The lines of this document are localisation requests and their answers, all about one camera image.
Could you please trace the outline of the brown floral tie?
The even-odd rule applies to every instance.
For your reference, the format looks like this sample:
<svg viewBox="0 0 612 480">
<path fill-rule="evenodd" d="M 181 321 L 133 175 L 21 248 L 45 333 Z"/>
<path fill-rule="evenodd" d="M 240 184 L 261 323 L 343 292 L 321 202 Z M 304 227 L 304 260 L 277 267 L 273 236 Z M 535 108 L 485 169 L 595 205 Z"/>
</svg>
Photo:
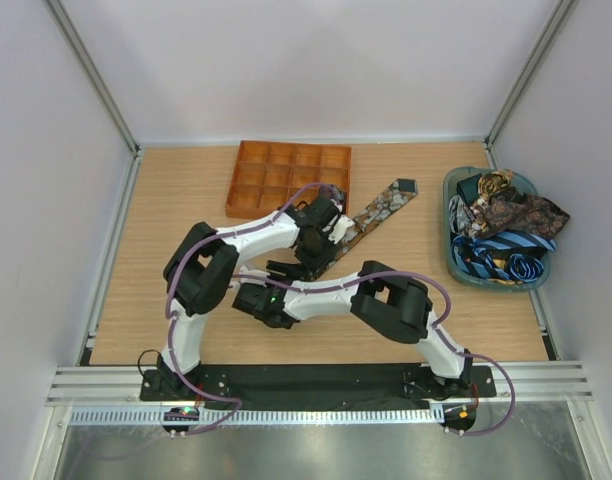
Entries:
<svg viewBox="0 0 612 480">
<path fill-rule="evenodd" d="M 406 206 L 417 194 L 418 185 L 415 179 L 398 178 L 394 180 L 353 217 L 353 225 L 346 230 L 340 241 L 338 251 L 327 264 L 313 275 L 313 279 L 319 279 L 357 246 L 361 240 Z"/>
</svg>

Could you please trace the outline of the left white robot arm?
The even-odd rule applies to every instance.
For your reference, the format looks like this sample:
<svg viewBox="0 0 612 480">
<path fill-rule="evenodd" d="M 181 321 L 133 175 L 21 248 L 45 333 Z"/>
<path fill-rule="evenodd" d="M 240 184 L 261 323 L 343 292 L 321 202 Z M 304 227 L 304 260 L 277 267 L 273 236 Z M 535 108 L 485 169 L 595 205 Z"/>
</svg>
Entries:
<svg viewBox="0 0 612 480">
<path fill-rule="evenodd" d="M 337 300 L 333 283 L 319 278 L 353 225 L 324 194 L 236 227 L 195 224 L 163 271 L 170 323 L 157 368 L 166 392 L 177 400 L 196 392 L 205 325 L 229 289 L 234 308 L 271 328 L 348 312 L 349 295 Z"/>
</svg>

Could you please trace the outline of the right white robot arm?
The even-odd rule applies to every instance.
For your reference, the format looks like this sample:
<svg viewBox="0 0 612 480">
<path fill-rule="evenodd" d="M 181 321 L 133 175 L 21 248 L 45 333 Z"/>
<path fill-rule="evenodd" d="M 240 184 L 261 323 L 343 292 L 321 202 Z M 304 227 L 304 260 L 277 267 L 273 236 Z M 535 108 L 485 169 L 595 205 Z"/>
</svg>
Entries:
<svg viewBox="0 0 612 480">
<path fill-rule="evenodd" d="M 439 389 L 458 396 L 473 382 L 470 352 L 443 327 L 451 309 L 447 291 L 412 272 L 366 261 L 356 273 L 327 281 L 236 275 L 232 307 L 269 328 L 290 329 L 316 317 L 352 315 L 382 337 L 413 345 L 429 364 Z"/>
</svg>

